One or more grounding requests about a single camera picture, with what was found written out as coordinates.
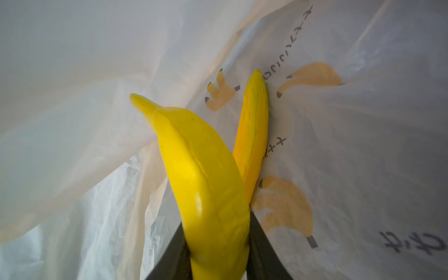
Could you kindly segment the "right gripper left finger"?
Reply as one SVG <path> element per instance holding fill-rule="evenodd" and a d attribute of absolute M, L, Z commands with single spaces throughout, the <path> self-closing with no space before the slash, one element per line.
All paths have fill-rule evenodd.
<path fill-rule="evenodd" d="M 175 231 L 168 247 L 146 280 L 192 280 L 190 251 L 182 224 Z"/>

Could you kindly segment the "deep yellow banana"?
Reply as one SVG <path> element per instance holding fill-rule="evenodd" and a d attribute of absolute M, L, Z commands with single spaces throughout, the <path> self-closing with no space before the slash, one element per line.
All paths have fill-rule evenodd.
<path fill-rule="evenodd" d="M 247 202 L 252 200 L 268 140 L 268 91 L 261 71 L 250 76 L 243 96 L 233 157 L 244 182 Z"/>

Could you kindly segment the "translucent cream plastic bag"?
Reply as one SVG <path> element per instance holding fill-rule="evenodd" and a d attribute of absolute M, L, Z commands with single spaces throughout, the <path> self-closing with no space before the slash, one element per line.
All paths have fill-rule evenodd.
<path fill-rule="evenodd" d="M 2 1 L 1 278 L 143 280 L 180 224 L 137 93 L 229 149 L 296 280 L 448 277 L 446 1 Z"/>

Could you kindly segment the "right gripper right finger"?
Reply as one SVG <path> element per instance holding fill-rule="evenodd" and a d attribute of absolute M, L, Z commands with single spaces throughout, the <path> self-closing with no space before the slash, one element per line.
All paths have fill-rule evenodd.
<path fill-rule="evenodd" d="M 280 262 L 255 214 L 250 213 L 248 280 L 293 280 Z"/>

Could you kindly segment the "yellow-green banana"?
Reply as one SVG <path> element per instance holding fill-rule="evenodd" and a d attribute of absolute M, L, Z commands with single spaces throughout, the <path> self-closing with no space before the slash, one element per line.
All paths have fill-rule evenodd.
<path fill-rule="evenodd" d="M 249 257 L 250 211 L 236 161 L 193 112 L 131 94 L 159 143 L 195 280 L 239 280 Z"/>

